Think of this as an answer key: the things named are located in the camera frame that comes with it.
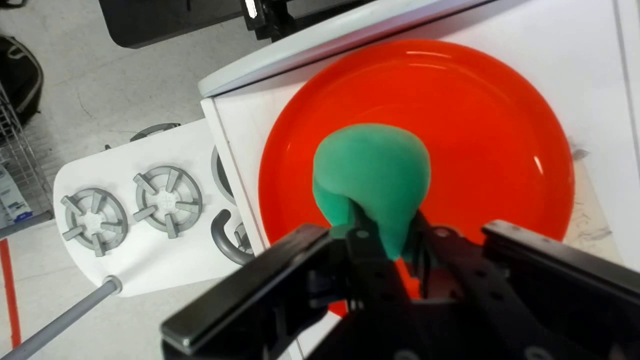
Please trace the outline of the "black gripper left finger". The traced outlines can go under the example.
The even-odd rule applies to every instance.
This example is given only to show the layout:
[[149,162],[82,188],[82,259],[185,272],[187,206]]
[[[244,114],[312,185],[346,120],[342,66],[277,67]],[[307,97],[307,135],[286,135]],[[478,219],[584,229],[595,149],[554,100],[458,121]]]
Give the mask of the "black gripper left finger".
[[350,226],[304,223],[160,324],[167,356],[281,356],[346,298]]

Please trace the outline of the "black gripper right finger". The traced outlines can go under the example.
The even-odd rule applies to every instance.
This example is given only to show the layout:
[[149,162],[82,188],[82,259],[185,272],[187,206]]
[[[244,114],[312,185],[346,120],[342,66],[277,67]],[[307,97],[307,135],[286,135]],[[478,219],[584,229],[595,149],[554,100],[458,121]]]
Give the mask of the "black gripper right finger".
[[639,317],[639,272],[507,219],[489,221],[482,231],[484,255],[504,265],[514,284],[557,308],[586,303]]

